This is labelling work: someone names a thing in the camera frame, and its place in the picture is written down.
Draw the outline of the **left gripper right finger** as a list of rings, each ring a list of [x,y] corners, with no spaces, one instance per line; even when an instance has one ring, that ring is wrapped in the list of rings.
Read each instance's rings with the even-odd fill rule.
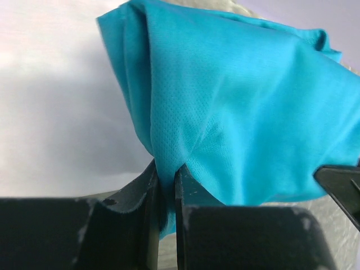
[[[227,206],[182,166],[175,175],[179,269],[335,269],[315,217],[289,206]]]

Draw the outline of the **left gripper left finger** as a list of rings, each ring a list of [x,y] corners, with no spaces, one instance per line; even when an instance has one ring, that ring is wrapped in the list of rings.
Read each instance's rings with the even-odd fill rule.
[[[106,199],[1,199],[2,269],[157,269],[155,164]]]

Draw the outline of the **teal t shirt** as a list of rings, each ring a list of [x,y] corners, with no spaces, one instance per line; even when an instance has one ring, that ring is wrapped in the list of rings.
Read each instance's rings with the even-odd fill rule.
[[[324,30],[163,1],[97,19],[136,135],[154,157],[174,233],[186,165],[227,205],[319,198],[323,164],[359,158],[359,77]]]

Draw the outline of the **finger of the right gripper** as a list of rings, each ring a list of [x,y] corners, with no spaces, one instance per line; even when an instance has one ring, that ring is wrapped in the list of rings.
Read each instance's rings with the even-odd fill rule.
[[[359,167],[323,165],[313,176],[355,228],[359,229]]]

